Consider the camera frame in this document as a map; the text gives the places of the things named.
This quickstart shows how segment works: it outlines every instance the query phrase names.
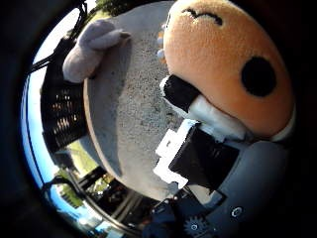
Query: concrete surface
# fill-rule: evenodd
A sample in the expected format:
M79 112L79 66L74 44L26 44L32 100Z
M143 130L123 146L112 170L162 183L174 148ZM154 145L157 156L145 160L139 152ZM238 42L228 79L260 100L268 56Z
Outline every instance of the concrete surface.
M157 36L172 1L144 5L109 21L132 34L108 51L95 79L84 83L88 128L102 166L117 180L162 200L173 185L153 173L155 150L181 118L165 104L159 83L167 75L157 59Z

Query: sky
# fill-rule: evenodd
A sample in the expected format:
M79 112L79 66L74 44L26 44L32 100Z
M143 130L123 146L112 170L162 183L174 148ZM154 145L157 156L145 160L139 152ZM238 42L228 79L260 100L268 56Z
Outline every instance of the sky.
M95 6L95 0L87 0L88 12ZM49 56L55 47L57 46L59 40L72 29L74 24L77 21L79 15L79 11L74 9L70 12L64 19L62 19L52 30L52 32L48 35L48 37L43 42L39 51L36 54L34 62L37 62L47 56ZM46 73L46 68L42 68L38 71L33 72L29 77L29 87L25 87L24 93L28 90L28 101L24 100L22 104L28 103L28 124L30 129L30 137L31 144L29 144L29 140L27 138L27 123L26 121L22 122L22 134L23 134L23 143L25 148L25 154L30 166L31 172L34 175L35 181L39 187L42 186L42 182L40 177L38 176L36 166L34 164L34 160L32 157L32 153L30 148L32 147L34 150L34 154L36 160L38 162L38 166L42 175L44 182L50 181L53 179L54 173L58 170L53 164L50 153L46 147L44 138L42 136L43 133L43 125L41 119L41 104L40 104L40 91L42 84L44 82ZM22 106L22 118L26 118L26 110L27 107ZM63 211L68 211L70 214L73 214L74 218L81 217L78 219L78 222L84 223L85 219L89 219L89 217L98 217L95 212L89 208L89 205L84 203L82 207L74 209L67 202L65 202L59 195L55 188L52 189L52 199L54 205L57 206L58 209Z

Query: gray plush toy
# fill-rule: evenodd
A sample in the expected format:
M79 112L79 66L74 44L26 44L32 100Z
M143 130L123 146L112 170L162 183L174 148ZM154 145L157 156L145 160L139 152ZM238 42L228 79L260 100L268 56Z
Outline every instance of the gray plush toy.
M104 19L89 23L63 63L64 79L80 83L92 76L106 50L129 37L130 33L115 29L112 23Z

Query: black railing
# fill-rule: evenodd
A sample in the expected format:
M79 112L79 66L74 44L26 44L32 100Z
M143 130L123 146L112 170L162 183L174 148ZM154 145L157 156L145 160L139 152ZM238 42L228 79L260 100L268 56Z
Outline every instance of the black railing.
M54 153L87 133L83 106L83 84L65 81L62 64L74 46L61 39L47 67L41 95L43 135L47 147Z

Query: metal gear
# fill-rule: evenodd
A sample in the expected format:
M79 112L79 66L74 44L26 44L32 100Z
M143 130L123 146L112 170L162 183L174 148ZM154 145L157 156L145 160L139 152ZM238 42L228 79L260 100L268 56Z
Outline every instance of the metal gear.
M202 217L191 216L184 222L184 231L191 237L198 237L209 230L209 223Z

